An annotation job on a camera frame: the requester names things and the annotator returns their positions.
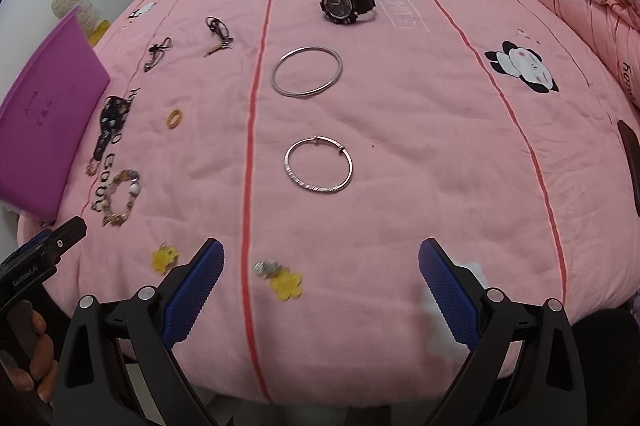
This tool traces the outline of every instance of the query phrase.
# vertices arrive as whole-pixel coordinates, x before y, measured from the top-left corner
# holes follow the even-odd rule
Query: blue gripper pad
[[[225,253],[222,244],[212,239],[209,239],[191,260],[188,266],[191,267],[190,271],[164,305],[160,337],[168,350],[171,350],[175,343],[187,339],[224,265]]]
[[[458,343],[463,343],[473,352],[480,342],[478,308],[454,272],[454,269],[468,269],[455,266],[435,239],[428,239],[420,245],[418,263],[451,334]]]

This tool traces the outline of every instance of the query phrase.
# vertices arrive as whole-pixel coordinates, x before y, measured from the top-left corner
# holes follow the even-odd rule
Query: yellow flower charm
[[[288,268],[279,269],[271,278],[269,285],[279,300],[287,301],[289,298],[298,298],[302,294],[302,276],[292,273]]]
[[[179,256],[180,252],[175,249],[175,247],[169,246],[167,243],[162,244],[160,249],[153,253],[152,266],[154,271],[160,275],[164,275],[167,269],[175,265]]]

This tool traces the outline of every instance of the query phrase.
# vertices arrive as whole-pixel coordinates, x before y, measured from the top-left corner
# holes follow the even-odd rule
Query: silver screw
[[[548,302],[548,305],[553,312],[560,312],[562,310],[562,303],[560,303],[555,298],[551,298],[551,300],[549,300]]]
[[[94,303],[94,299],[91,296],[84,296],[80,300],[80,307],[83,309],[88,309]]]
[[[138,291],[138,298],[141,300],[151,300],[156,293],[156,289],[153,287],[143,287]]]
[[[486,297],[491,301],[499,303],[504,300],[504,292],[500,291],[500,289],[489,289],[486,292]]]

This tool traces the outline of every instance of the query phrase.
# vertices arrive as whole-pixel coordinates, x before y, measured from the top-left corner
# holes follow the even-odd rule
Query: beaded bracelet
[[[116,215],[116,213],[111,210],[111,196],[118,189],[118,186],[123,181],[130,181],[129,185],[129,200],[127,201],[127,208],[122,215]],[[102,200],[102,210],[104,211],[104,218],[102,219],[102,225],[106,226],[110,224],[111,226],[121,226],[123,225],[131,215],[131,210],[133,209],[133,204],[136,201],[138,195],[140,195],[140,190],[142,187],[140,186],[140,174],[135,170],[123,170],[116,177],[113,178],[111,184],[107,186],[107,191],[104,194],[104,199]]]

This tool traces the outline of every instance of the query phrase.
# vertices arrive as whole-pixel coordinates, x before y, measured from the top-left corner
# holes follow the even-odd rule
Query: silver bangle
[[[291,56],[299,54],[304,51],[322,51],[327,54],[330,54],[335,58],[335,61],[338,62],[338,70],[335,72],[334,76],[327,83],[325,83],[321,87],[318,87],[317,89],[311,89],[310,91],[305,91],[305,92],[289,92],[281,89],[280,87],[278,87],[276,83],[276,72],[278,71],[279,67],[285,62],[287,58],[290,58]],[[300,48],[294,49],[293,51],[287,52],[286,55],[280,58],[276,66],[273,68],[273,73],[271,74],[271,86],[278,94],[282,94],[283,96],[289,96],[289,98],[304,98],[307,96],[314,96],[316,94],[319,94],[327,90],[331,85],[333,85],[335,82],[338,81],[341,74],[342,74],[342,58],[340,58],[340,55],[336,51],[329,49],[327,47],[300,47]]]
[[[338,153],[343,153],[344,156],[347,158],[347,162],[349,163],[349,175],[347,176],[347,178],[341,184],[338,184],[338,186],[332,186],[331,188],[322,188],[319,186],[313,186],[312,184],[307,184],[306,182],[301,180],[300,177],[298,177],[291,170],[291,167],[289,166],[289,156],[291,155],[292,151],[294,151],[299,146],[304,145],[305,143],[314,143],[315,145],[319,145],[320,143],[327,143],[329,145],[335,146],[335,148],[338,149]],[[316,135],[308,139],[303,139],[302,141],[294,143],[289,147],[289,149],[287,150],[287,153],[284,156],[284,169],[287,171],[287,174],[289,175],[291,180],[294,183],[302,186],[302,188],[304,188],[305,190],[311,190],[318,193],[338,193],[338,191],[344,190],[347,184],[351,182],[351,176],[353,175],[353,162],[351,162],[351,156],[349,155],[349,152],[347,152],[347,149],[344,148],[344,146],[342,146],[340,143],[332,139],[329,139],[328,137],[322,137],[322,135]]]

